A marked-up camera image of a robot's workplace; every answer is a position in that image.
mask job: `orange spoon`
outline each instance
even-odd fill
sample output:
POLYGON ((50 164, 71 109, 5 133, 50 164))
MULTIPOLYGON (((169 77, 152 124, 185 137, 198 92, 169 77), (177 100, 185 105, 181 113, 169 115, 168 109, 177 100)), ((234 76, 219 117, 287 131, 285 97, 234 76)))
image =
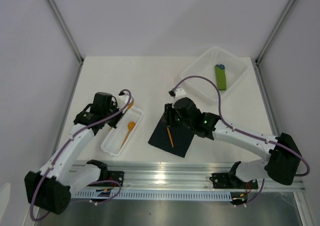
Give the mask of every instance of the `orange spoon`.
POLYGON ((128 123, 128 133, 126 134, 124 140, 123 140, 123 143, 121 145, 121 147, 124 145, 125 141, 127 140, 129 134, 131 133, 131 131, 134 129, 134 127, 136 126, 136 123, 135 122, 129 122, 128 123))

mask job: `white tray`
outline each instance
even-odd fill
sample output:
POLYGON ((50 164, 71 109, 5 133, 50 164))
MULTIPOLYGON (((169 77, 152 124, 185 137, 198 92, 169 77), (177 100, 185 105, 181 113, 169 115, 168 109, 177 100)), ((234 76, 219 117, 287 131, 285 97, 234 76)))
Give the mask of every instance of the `white tray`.
POLYGON ((143 115, 143 111, 136 107, 131 107, 124 114, 122 119, 118 122, 116 128, 112 128, 108 132, 100 146, 101 149, 112 156, 120 155, 122 150, 125 148, 127 142, 129 141, 131 135, 135 132, 136 128, 138 127, 138 124, 141 121, 143 115), (128 133, 128 123, 130 122, 135 122, 135 126, 122 146, 122 143, 125 140, 125 137, 128 133))
MULTIPOLYGON (((216 84, 215 65, 217 64, 225 66, 226 90, 220 91, 221 98, 223 98, 245 76, 248 66, 237 56, 220 47, 212 47, 204 52, 180 74, 180 77, 184 79, 187 76, 199 75, 216 84)), ((199 78, 191 78, 184 83, 189 90, 208 103, 218 101, 216 90, 208 82, 199 78)))

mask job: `green sponge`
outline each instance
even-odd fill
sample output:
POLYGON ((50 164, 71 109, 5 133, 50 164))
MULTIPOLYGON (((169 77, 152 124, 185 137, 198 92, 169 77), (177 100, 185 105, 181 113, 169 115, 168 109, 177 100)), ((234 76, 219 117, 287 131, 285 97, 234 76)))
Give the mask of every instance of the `green sponge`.
POLYGON ((214 71, 215 71, 216 85, 218 89, 226 90, 227 79, 226 79, 225 66, 223 64, 217 64, 216 66, 214 66, 214 71))

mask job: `white table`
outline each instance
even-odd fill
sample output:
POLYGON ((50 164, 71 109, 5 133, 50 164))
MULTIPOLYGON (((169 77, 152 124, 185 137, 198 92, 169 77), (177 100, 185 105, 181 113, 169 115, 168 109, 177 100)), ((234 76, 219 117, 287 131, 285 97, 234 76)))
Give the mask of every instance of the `white table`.
MULTIPOLYGON (((73 120, 83 108, 92 103, 95 93, 113 95, 129 89, 134 105, 144 112, 144 117, 119 156, 111 156, 100 145, 107 135, 107 127, 85 147, 78 160, 169 163, 234 163, 250 161, 258 156, 225 142, 195 136, 185 158, 175 156, 148 144, 166 103, 172 98, 168 91, 179 81, 178 76, 197 57, 86 57, 75 89, 60 147, 67 140, 73 120)), ((256 80, 251 59, 241 58, 248 67, 246 77, 222 100, 225 119, 247 129, 271 134, 267 113, 256 80)), ((188 93, 202 112, 218 114, 218 106, 210 105, 188 93)))

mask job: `gray wall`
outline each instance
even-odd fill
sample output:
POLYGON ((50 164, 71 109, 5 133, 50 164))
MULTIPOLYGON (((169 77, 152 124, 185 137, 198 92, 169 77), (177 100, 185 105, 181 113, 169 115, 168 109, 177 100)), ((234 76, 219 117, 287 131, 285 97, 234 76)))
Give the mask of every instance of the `gray wall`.
POLYGON ((280 128, 311 165, 304 183, 314 211, 320 202, 319 10, 320 0, 299 0, 261 66, 280 128))
POLYGON ((255 58, 288 0, 56 0, 84 56, 255 58))
POLYGON ((24 177, 49 158, 78 63, 44 0, 0 0, 0 187, 11 183, 0 225, 18 226, 24 177))

